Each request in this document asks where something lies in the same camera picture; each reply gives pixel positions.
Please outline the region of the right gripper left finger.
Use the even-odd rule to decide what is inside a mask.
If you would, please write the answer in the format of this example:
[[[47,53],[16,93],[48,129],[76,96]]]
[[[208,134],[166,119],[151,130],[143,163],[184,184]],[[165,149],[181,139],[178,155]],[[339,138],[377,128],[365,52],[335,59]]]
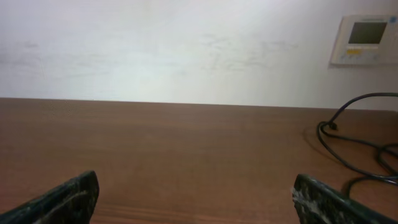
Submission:
[[[96,173],[89,170],[1,214],[1,224],[87,224],[94,213],[99,192]]]

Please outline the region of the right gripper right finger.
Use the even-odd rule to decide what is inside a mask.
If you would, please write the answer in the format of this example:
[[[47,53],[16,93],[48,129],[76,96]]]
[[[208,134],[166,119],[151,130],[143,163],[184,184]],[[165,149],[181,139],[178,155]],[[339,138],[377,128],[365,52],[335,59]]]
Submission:
[[[306,174],[296,177],[292,199],[301,224],[397,224]]]

